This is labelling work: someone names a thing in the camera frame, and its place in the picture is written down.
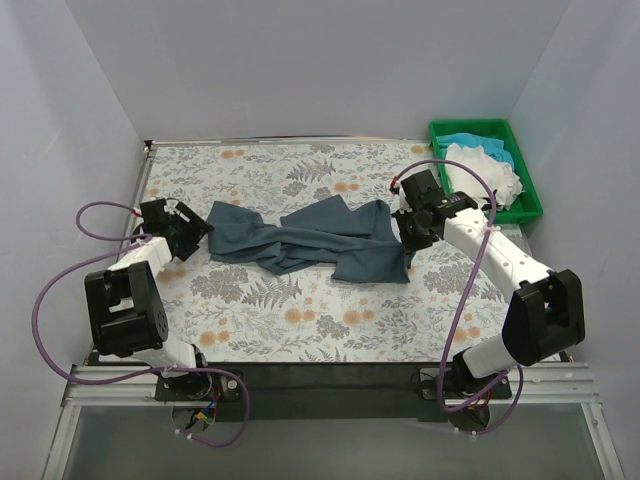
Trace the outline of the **dark blue-grey t-shirt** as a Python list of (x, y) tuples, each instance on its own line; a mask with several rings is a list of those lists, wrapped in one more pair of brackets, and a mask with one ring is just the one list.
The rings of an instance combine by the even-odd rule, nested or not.
[(407, 254), (391, 226), (389, 206), (368, 202), (354, 210), (332, 196), (267, 224), (244, 207), (215, 202), (207, 221), (208, 249), (215, 261), (255, 263), (274, 275), (328, 263), (332, 278), (350, 283), (410, 282)]

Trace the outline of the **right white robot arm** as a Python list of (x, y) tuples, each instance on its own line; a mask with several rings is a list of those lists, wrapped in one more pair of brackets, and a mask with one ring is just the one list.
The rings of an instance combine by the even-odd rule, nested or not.
[(584, 341), (582, 284), (573, 271), (555, 271), (532, 259), (490, 226), (471, 197), (445, 193), (428, 170), (394, 179), (390, 190), (400, 198), (393, 216), (409, 252), (438, 241), (453, 245), (509, 303), (500, 333), (452, 357), (435, 379), (437, 391), (475, 397), (499, 374)]

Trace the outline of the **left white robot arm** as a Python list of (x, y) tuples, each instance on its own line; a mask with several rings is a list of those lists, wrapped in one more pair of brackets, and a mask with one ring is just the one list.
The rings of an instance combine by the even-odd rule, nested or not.
[(175, 198), (140, 204), (141, 239), (108, 269), (85, 277), (93, 344), (102, 356), (138, 360), (157, 370), (172, 391), (192, 400), (205, 398), (213, 377), (193, 344), (170, 332), (156, 284), (175, 259), (185, 261), (213, 227)]

